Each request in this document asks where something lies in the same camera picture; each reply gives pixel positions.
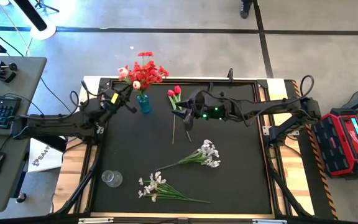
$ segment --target yellow and black stripe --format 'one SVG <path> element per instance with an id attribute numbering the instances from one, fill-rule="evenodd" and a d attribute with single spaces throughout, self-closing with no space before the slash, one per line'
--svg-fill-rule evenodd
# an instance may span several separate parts
<path id="1" fill-rule="evenodd" d="M 297 97 L 300 97 L 301 93 L 299 91 L 298 85 L 296 84 L 296 81 L 292 80 L 292 83 L 293 83 L 293 86 L 294 86 L 294 89 L 295 89 Z M 314 134 L 311 131 L 311 125 L 310 124 L 306 125 L 306 130 L 308 132 L 311 147 L 313 148 L 314 158 L 316 159 L 316 162 L 317 162 L 317 166 L 318 166 L 319 173 L 320 173 L 320 176 L 321 176 L 321 181 L 323 182 L 324 189 L 325 189 L 326 194 L 327 194 L 329 206 L 331 207 L 331 211 L 333 213 L 334 219 L 338 220 L 338 216 L 337 216 L 337 213 L 336 213 L 333 197 L 332 197 L 332 195 L 331 195 L 331 193 L 329 191 L 327 179 L 326 179 L 326 176 L 325 176 L 325 173 L 324 173 L 324 166 L 323 166 L 323 163 L 322 163 L 322 160 L 321 160 L 321 156 L 320 156 L 320 153 L 319 153 L 319 149 L 318 149 L 316 140 L 314 139 Z"/>

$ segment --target pink flower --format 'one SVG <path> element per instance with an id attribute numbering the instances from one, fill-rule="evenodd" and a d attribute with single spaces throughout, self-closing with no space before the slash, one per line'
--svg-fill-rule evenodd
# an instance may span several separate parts
<path id="1" fill-rule="evenodd" d="M 140 82 L 139 81 L 134 81 L 132 86 L 134 87 L 135 90 L 140 89 Z"/>
<path id="2" fill-rule="evenodd" d="M 119 76 L 122 78 L 126 78 L 128 76 L 128 69 L 126 68 L 118 68 Z"/>
<path id="3" fill-rule="evenodd" d="M 168 90 L 168 96 L 175 96 L 175 92 L 173 90 Z"/>
<path id="4" fill-rule="evenodd" d="M 175 90 L 175 94 L 181 93 L 181 88 L 178 85 L 175 85 L 174 90 Z"/>

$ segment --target white lamp base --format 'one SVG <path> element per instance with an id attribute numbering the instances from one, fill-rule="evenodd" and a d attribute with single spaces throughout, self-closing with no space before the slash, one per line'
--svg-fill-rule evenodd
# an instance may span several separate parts
<path id="1" fill-rule="evenodd" d="M 37 40 L 45 40 L 56 33 L 56 25 L 47 19 L 44 19 L 44 21 L 47 24 L 47 28 L 43 31 L 39 31 L 35 26 L 31 27 L 30 35 L 32 38 Z"/>

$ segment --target white cable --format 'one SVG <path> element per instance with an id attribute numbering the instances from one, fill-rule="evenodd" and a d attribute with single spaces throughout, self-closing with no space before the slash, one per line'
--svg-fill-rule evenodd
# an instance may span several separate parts
<path id="1" fill-rule="evenodd" d="M 21 39 L 23 40 L 23 43 L 24 43 L 25 49 L 26 49 L 26 50 L 25 50 L 25 55 L 27 55 L 27 53 L 28 53 L 28 55 L 31 56 L 30 50 L 29 50 L 29 46 L 27 45 L 27 42 L 24 40 L 24 37 L 22 36 L 22 34 L 20 33 L 20 31 L 19 31 L 18 28 L 16 27 L 15 23 L 12 21 L 12 19 L 9 17 L 9 15 L 7 14 L 7 12 L 5 11 L 4 6 L 2 6 L 2 5 L 0 4 L 0 7 L 1 7 L 2 11 L 4 11 L 6 17 L 10 20 L 10 22 L 12 23 L 12 25 L 15 27 L 15 30 L 19 33 Z"/>

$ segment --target person's foot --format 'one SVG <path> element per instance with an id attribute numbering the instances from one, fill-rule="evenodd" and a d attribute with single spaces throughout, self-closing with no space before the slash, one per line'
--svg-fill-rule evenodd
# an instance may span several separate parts
<path id="1" fill-rule="evenodd" d="M 241 16 L 243 19 L 246 19 L 246 18 L 248 17 L 250 7 L 251 7 L 251 4 L 244 4 L 244 3 L 242 3 L 241 9 L 240 9 L 240 16 Z"/>

